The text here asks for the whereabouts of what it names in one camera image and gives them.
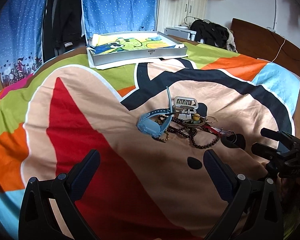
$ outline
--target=yellow bead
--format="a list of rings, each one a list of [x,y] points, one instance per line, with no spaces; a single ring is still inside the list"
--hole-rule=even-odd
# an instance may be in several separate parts
[[[199,115],[199,114],[194,114],[194,115],[192,116],[192,120],[193,120],[193,121],[199,121],[199,120],[200,120],[200,115]]]

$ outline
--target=black stripe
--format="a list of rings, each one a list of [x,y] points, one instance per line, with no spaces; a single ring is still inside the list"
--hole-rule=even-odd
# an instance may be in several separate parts
[[[280,131],[291,134],[291,122],[287,108],[263,86],[254,86],[247,82],[232,78],[220,70],[200,70],[200,69],[181,69],[175,73],[164,71],[153,80],[149,79],[147,64],[139,63],[137,68],[137,80],[139,89],[133,92],[126,99],[121,101],[128,110],[133,110],[144,104],[150,98],[154,97],[166,86],[181,80],[193,80],[198,82],[213,82],[224,85],[230,89],[236,90],[242,95],[250,94],[255,100],[267,107],[277,122]]]
[[[176,58],[178,61],[180,61],[186,68],[194,69],[191,62],[184,58]]]

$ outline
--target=wall outlet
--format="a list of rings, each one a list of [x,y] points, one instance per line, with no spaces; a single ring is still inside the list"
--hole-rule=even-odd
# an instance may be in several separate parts
[[[275,30],[273,28],[267,27],[267,29],[273,33],[275,33]]]

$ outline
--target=blue watch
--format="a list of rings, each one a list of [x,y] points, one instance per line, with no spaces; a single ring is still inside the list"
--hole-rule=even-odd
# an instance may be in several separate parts
[[[169,98],[169,108],[161,108],[161,109],[156,109],[151,112],[148,112],[146,114],[143,114],[140,116],[137,127],[140,132],[144,134],[151,135],[154,138],[160,137],[163,132],[168,128],[170,125],[170,122],[172,120],[172,104],[171,104],[171,96],[170,96],[170,91],[169,88],[167,87],[167,93],[168,93],[168,98]],[[152,121],[150,118],[159,114],[166,114],[169,115],[167,120],[162,125],[159,125],[158,123]]]

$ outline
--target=blue polka dot curtain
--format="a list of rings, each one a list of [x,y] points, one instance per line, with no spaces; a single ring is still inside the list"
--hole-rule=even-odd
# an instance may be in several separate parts
[[[0,78],[11,85],[42,63],[41,33],[46,0],[8,0],[0,14]]]
[[[155,28],[156,0],[82,0],[82,5],[87,38]]]

